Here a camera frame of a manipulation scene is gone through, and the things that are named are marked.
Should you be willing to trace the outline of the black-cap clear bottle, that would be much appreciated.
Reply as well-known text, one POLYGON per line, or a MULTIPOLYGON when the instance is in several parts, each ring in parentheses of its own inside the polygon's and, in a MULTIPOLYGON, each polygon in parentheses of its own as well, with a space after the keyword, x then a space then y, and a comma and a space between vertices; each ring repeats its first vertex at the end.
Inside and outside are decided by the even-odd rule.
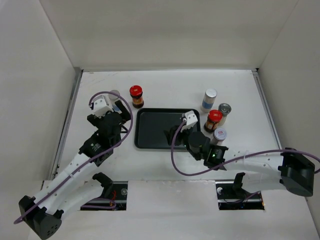
POLYGON ((115 112, 119 113, 119 114, 127 114, 127 108, 123 105, 121 100, 117 100, 113 103, 113 109, 115 112))

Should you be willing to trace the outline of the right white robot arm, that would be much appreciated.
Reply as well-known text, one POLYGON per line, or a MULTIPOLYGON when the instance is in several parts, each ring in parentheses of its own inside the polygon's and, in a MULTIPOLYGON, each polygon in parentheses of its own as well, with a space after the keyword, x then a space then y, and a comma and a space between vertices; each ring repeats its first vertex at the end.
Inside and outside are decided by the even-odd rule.
POLYGON ((227 160, 228 147, 216 145, 200 131, 174 126, 164 131, 172 149, 182 145, 209 171, 237 171, 232 192, 238 198, 267 190, 287 190, 302 197, 314 193, 315 164, 309 153, 294 148, 265 150, 255 153, 237 152, 227 160))

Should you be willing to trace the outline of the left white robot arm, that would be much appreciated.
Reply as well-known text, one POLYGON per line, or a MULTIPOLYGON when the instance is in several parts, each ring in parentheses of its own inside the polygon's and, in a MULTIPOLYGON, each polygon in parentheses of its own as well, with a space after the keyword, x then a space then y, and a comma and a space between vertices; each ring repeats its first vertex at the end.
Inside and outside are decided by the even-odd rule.
POLYGON ((130 110, 108 112, 98 117, 88 116, 96 132, 80 147, 67 167, 34 196, 25 195, 18 202, 20 217, 13 223, 24 222, 42 239, 52 237, 68 214, 84 207, 89 201, 108 199, 112 195, 113 181, 98 168, 109 158, 114 149, 128 137, 133 122, 130 110))

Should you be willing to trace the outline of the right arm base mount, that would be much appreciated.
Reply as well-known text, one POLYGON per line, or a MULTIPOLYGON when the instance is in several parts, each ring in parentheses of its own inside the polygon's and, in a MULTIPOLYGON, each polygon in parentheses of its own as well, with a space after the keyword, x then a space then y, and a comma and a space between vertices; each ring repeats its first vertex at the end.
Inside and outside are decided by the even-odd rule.
POLYGON ((217 204, 221 211, 265 210, 260 192, 250 193, 242 188, 244 172, 238 173, 234 181, 217 181, 215 183, 217 204))

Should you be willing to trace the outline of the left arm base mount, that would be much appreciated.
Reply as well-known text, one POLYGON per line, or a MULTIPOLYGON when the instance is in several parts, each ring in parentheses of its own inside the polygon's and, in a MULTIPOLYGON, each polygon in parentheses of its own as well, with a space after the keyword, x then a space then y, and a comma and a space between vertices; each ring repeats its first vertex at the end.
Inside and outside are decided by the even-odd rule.
POLYGON ((98 181, 103 190, 99 197, 83 205, 81 211, 125 211, 129 190, 128 181, 113 181, 104 173, 96 173, 93 180, 98 181))

